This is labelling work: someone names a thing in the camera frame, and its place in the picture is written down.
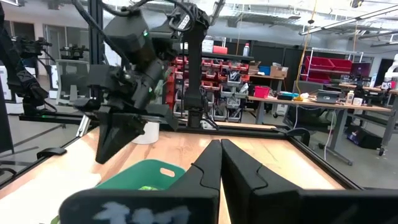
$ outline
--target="laptop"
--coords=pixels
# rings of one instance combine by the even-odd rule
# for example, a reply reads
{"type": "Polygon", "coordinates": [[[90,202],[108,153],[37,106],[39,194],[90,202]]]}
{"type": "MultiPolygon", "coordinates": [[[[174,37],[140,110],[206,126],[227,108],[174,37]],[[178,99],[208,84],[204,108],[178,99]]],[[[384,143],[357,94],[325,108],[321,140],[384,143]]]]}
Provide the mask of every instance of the laptop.
{"type": "Polygon", "coordinates": [[[316,102],[335,104],[340,94],[339,91],[318,90],[316,102]]]}

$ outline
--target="green basket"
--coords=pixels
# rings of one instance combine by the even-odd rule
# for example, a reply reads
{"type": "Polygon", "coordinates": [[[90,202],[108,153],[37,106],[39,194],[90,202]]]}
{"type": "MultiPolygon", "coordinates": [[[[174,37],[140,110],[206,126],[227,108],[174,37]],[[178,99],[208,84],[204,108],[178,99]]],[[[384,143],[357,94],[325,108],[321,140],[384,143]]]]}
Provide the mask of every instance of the green basket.
{"type": "Polygon", "coordinates": [[[99,184],[96,188],[138,190],[146,186],[154,187],[157,190],[166,190],[184,173],[185,170],[181,167],[155,159],[146,159],[99,184]],[[174,176],[161,173],[161,169],[172,171],[174,176]]]}

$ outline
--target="floor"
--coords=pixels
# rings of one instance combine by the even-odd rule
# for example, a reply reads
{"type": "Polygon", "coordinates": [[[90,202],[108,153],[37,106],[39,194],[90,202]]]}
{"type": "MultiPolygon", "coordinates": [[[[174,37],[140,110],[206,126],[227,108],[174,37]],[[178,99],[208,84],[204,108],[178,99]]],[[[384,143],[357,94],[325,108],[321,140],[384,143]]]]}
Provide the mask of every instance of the floor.
{"type": "MultiPolygon", "coordinates": [[[[44,78],[40,79],[40,84],[44,88],[48,88],[48,81],[44,78]]],[[[51,104],[55,104],[53,100],[47,100],[51,104]]],[[[59,111],[73,112],[70,107],[58,106],[59,111]]],[[[271,114],[267,114],[264,118],[266,124],[283,124],[283,117],[273,118],[271,114]]],[[[254,124],[255,118],[250,113],[243,114],[243,123],[254,124]]],[[[17,154],[12,155],[11,152],[0,154],[0,161],[11,161],[2,167],[10,167],[19,171],[23,169],[29,162],[36,160],[36,153],[48,148],[59,147],[70,141],[76,136],[77,125],[66,125],[63,128],[60,124],[38,123],[30,121],[19,121],[17,116],[9,116],[9,123],[12,133],[12,141],[17,144],[15,151],[17,154]],[[30,141],[23,142],[26,139],[33,138],[30,141]]],[[[366,129],[382,136],[384,130],[373,124],[367,124],[366,129]]],[[[316,146],[319,142],[325,143],[328,139],[327,133],[317,132],[311,138],[311,146],[313,150],[323,157],[323,150],[316,146]]],[[[326,155],[326,160],[338,169],[349,179],[355,181],[363,187],[398,189],[398,151],[392,147],[398,145],[398,138],[395,135],[389,143],[390,150],[386,154],[379,157],[377,151],[363,149],[347,139],[343,139],[344,149],[337,149],[341,154],[354,161],[353,166],[349,166],[336,159],[331,154],[326,155]]],[[[0,176],[0,182],[9,175],[0,176]]]]}

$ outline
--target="wooden table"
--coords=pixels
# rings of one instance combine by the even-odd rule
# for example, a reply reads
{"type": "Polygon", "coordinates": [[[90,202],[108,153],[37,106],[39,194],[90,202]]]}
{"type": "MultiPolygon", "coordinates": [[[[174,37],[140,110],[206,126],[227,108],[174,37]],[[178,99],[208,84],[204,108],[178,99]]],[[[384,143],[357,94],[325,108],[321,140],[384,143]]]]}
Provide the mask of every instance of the wooden table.
{"type": "Polygon", "coordinates": [[[363,111],[380,111],[380,112],[391,112],[389,108],[383,108],[380,106],[355,106],[355,105],[344,105],[344,104],[329,104],[329,103],[317,103],[315,101],[304,99],[303,101],[294,101],[294,100],[278,100],[274,97],[268,98],[257,98],[253,96],[248,96],[249,100],[259,101],[259,106],[256,112],[256,124],[262,124],[264,119],[264,103],[272,103],[274,106],[277,104],[281,105],[294,105],[294,106],[306,106],[313,108],[326,108],[337,111],[337,119],[336,126],[333,131],[333,137],[331,139],[330,147],[328,147],[328,151],[330,151],[334,156],[341,159],[348,165],[352,165],[353,161],[341,155],[336,149],[341,149],[343,146],[341,145],[341,137],[344,133],[344,126],[347,120],[348,110],[356,109],[363,111]]]}
{"type": "MultiPolygon", "coordinates": [[[[65,155],[53,156],[15,180],[0,190],[0,198],[14,192],[47,169],[99,173],[102,181],[143,159],[158,159],[187,170],[211,140],[223,138],[230,139],[259,162],[304,189],[343,189],[337,181],[285,140],[161,132],[156,143],[150,145],[130,143],[107,163],[101,165],[95,162],[98,133],[98,128],[91,131],[69,145],[65,155]]],[[[45,192],[38,191],[32,194],[45,195],[45,192]]],[[[223,190],[221,191],[219,223],[230,223],[223,190]]]]}
{"type": "MultiPolygon", "coordinates": [[[[339,84],[338,86],[344,87],[344,88],[350,88],[350,89],[353,89],[353,90],[356,88],[356,85],[350,85],[350,84],[339,84]]],[[[366,86],[364,86],[363,89],[367,90],[367,91],[375,91],[375,92],[378,92],[378,93],[382,91],[382,89],[378,88],[378,87],[366,87],[366,86]]],[[[398,90],[390,90],[389,93],[398,95],[398,90]]]]}
{"type": "MultiPolygon", "coordinates": [[[[356,85],[349,85],[349,84],[339,84],[339,86],[340,87],[344,87],[344,88],[353,89],[353,90],[356,88],[356,85]]],[[[367,90],[367,91],[374,91],[374,92],[381,92],[382,91],[381,88],[377,88],[377,87],[363,87],[363,89],[367,90]]],[[[387,103],[386,103],[385,106],[391,108],[392,112],[391,113],[387,113],[387,114],[383,113],[383,115],[387,115],[388,116],[387,125],[381,124],[381,123],[378,123],[378,122],[374,122],[373,120],[368,119],[368,117],[366,118],[365,116],[358,116],[358,115],[355,115],[355,114],[352,115],[354,118],[358,118],[361,121],[370,122],[370,123],[373,123],[375,125],[378,125],[378,126],[381,126],[381,127],[385,128],[384,134],[383,134],[382,143],[381,143],[381,146],[380,146],[379,156],[382,156],[384,154],[384,151],[386,150],[386,148],[387,148],[387,146],[389,144],[389,141],[391,140],[392,134],[398,134],[398,129],[397,129],[397,126],[396,126],[396,123],[398,121],[398,113],[397,113],[397,111],[398,111],[398,100],[395,99],[394,103],[392,104],[392,107],[389,106],[390,99],[391,99],[392,95],[398,95],[398,90],[390,90],[389,91],[388,100],[387,100],[387,103]]]]}

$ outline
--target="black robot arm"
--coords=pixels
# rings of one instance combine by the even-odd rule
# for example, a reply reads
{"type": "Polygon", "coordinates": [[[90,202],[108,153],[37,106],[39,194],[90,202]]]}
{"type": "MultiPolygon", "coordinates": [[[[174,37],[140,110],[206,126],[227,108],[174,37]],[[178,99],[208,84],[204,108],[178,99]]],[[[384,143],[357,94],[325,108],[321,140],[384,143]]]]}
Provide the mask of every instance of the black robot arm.
{"type": "Polygon", "coordinates": [[[17,47],[4,28],[4,10],[0,3],[0,60],[7,69],[7,84],[13,93],[24,98],[24,105],[33,108],[42,106],[49,93],[46,92],[22,63],[17,47]]]}
{"type": "Polygon", "coordinates": [[[210,25],[206,13],[192,3],[168,0],[176,8],[161,26],[149,29],[139,9],[147,1],[124,7],[121,12],[104,7],[115,15],[104,30],[93,22],[78,0],[72,1],[90,27],[98,29],[104,41],[122,58],[121,67],[90,67],[88,86],[103,92],[106,103],[92,98],[75,102],[77,109],[99,120],[96,161],[101,164],[144,134],[148,121],[164,122],[173,129],[178,127],[168,105],[152,105],[150,101],[158,82],[167,78],[167,66],[177,56],[172,45],[181,38],[190,43],[190,87],[185,98],[190,113],[188,125],[199,128],[206,110],[206,97],[200,92],[201,42],[210,25]]]}

